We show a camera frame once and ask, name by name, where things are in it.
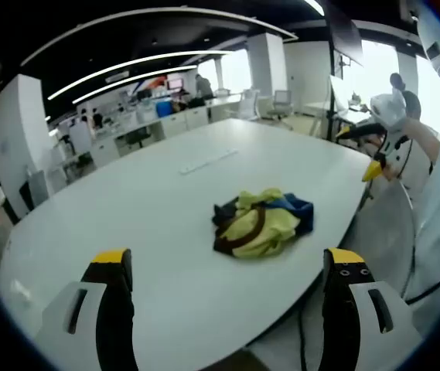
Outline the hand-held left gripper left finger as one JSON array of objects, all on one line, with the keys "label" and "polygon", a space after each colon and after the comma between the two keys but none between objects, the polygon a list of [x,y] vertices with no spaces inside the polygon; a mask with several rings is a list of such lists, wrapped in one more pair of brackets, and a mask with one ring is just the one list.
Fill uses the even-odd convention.
[{"label": "hand-held left gripper left finger", "polygon": [[59,370],[136,370],[131,251],[98,254],[46,306],[35,337]]}]

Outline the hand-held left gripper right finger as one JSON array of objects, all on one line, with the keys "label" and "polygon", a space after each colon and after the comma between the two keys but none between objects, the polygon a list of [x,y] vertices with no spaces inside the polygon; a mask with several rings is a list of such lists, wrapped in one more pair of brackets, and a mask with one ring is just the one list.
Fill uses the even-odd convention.
[{"label": "hand-held left gripper right finger", "polygon": [[324,252],[321,370],[396,370],[422,342],[411,309],[351,250]]}]

